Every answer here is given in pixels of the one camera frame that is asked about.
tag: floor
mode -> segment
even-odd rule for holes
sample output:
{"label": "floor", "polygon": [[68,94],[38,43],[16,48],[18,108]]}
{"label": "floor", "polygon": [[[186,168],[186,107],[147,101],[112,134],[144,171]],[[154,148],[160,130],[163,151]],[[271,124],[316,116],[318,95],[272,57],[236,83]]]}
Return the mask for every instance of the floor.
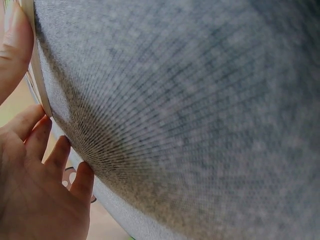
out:
{"label": "floor", "polygon": [[[0,127],[5,125],[16,114],[23,111],[27,106],[34,103],[26,81],[21,81],[13,94],[0,106]],[[51,135],[44,159],[49,156],[55,143],[56,139]],[[66,168],[70,167],[71,164],[68,162]],[[87,240],[129,240],[129,236],[99,201],[96,200],[91,204],[90,228]]]}

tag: hand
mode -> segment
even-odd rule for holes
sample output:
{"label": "hand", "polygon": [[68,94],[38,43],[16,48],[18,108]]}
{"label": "hand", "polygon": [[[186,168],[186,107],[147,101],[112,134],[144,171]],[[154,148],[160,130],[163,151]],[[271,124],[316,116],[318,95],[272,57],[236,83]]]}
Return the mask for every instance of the hand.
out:
{"label": "hand", "polygon": [[[27,17],[17,3],[11,15],[6,13],[5,30],[0,47],[0,105],[26,73],[34,43]],[[0,239],[87,237],[94,175],[83,162],[70,191],[62,185],[70,153],[64,136],[42,164],[51,125],[36,105],[0,128]]]}

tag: fingernail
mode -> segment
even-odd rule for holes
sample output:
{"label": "fingernail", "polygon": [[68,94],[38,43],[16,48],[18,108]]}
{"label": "fingernail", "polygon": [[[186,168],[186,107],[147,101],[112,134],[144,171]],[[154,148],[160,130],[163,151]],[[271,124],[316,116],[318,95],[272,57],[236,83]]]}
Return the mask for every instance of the fingernail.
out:
{"label": "fingernail", "polygon": [[9,29],[13,23],[16,6],[17,6],[17,4],[11,0],[8,7],[5,10],[5,18],[4,18],[4,31],[5,32],[9,31]]}

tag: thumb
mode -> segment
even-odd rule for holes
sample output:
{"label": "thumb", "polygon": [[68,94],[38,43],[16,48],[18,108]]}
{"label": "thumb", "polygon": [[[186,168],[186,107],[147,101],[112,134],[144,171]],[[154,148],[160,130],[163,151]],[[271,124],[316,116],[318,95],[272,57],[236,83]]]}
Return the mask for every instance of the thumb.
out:
{"label": "thumb", "polygon": [[28,18],[14,1],[6,10],[4,31],[0,46],[0,105],[26,74],[34,46]]}

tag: gray felt surface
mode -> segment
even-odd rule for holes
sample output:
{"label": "gray felt surface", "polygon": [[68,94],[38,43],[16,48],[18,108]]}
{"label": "gray felt surface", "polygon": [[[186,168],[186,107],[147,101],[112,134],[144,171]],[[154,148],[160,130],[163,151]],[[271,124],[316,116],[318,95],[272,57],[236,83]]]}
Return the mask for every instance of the gray felt surface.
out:
{"label": "gray felt surface", "polygon": [[318,1],[35,12],[53,117],[133,237],[319,239]]}

